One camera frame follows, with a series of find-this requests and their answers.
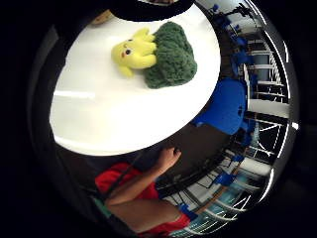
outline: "hand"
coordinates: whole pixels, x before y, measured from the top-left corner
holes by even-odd
[[[159,170],[162,174],[165,173],[170,167],[172,167],[181,156],[181,152],[177,150],[174,153],[175,148],[163,149],[160,152],[158,161],[155,165],[155,169]]]

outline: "stuffed toy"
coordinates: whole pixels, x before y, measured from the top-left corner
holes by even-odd
[[[149,34],[148,28],[139,30],[132,39],[116,45],[112,51],[112,60],[119,70],[127,77],[134,74],[132,68],[142,69],[157,63],[154,51],[157,45],[153,43],[154,35]]]

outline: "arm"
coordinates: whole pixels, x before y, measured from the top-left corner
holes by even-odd
[[[136,176],[117,187],[105,201],[107,206],[135,199],[157,177],[165,173],[179,159],[181,152],[173,153],[174,148],[163,149],[157,163],[147,172]]]
[[[130,200],[110,205],[108,209],[136,233],[174,221],[181,215],[169,201],[156,199]]]

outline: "green plush toy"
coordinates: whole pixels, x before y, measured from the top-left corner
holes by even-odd
[[[154,43],[158,46],[154,52],[157,63],[145,69],[147,86],[177,86],[191,80],[197,71],[197,63],[183,29],[167,22],[154,35]]]

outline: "white table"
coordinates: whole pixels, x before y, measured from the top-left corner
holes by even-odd
[[[198,70],[184,85],[149,89],[143,75],[120,74],[114,45],[142,27],[151,33],[166,21],[182,26]],[[205,15],[193,5],[164,21],[111,19],[87,26],[70,48],[53,96],[50,122],[55,141],[80,154],[110,156],[157,143],[187,124],[209,99],[220,70],[218,41]]]

